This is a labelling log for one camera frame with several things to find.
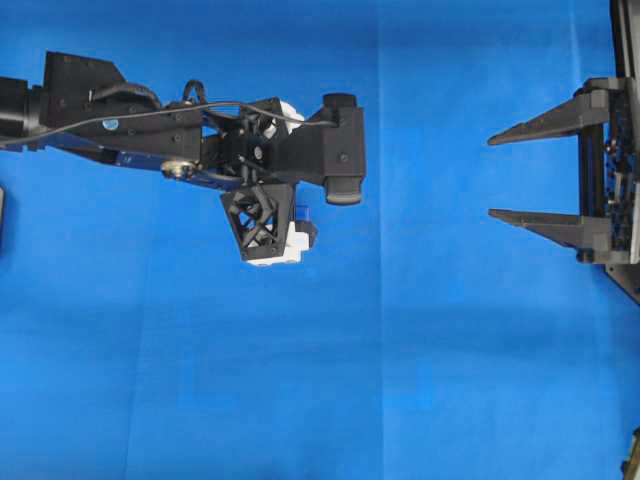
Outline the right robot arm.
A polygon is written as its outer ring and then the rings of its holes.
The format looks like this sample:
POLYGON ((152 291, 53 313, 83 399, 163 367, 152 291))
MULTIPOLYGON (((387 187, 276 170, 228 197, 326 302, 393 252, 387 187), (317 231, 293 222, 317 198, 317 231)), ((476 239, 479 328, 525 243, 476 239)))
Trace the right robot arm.
POLYGON ((561 105, 489 139, 492 146, 574 136, 576 215, 491 209, 489 215, 572 248, 639 298, 639 4, 613 1, 616 74, 588 79, 561 105))

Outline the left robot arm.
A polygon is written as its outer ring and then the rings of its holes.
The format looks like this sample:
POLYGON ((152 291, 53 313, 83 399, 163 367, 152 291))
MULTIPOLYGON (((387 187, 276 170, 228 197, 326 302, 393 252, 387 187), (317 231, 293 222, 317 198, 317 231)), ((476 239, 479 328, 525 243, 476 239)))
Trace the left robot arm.
POLYGON ((1 80, 3 150, 51 147, 218 190, 241 258, 254 266, 298 263, 314 245, 296 184, 269 169, 278 141, 306 122, 278 98, 210 103, 198 80, 163 104, 113 63, 59 52, 47 53, 41 85, 1 80))

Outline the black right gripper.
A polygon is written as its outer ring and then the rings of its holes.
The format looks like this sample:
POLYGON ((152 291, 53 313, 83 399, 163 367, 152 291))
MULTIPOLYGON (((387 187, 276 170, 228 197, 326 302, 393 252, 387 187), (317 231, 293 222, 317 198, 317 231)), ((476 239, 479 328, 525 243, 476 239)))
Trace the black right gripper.
POLYGON ((488 215, 577 250, 580 262, 639 263, 639 96, 630 78, 587 80, 571 100, 499 133, 490 146, 578 133, 580 216, 490 209, 488 215), (590 107, 589 118, 582 119, 590 107))

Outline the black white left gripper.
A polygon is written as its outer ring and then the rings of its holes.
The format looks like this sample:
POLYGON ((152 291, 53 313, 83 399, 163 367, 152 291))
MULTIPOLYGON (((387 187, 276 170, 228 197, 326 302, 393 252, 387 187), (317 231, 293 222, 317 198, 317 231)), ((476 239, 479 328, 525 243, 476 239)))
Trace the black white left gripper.
POLYGON ((317 229, 296 211, 296 186, 268 170, 279 140, 304 116, 271 98, 233 114, 203 113, 216 130, 201 141, 199 184, 221 190, 222 205, 241 259, 253 266, 292 264, 311 249, 317 229))

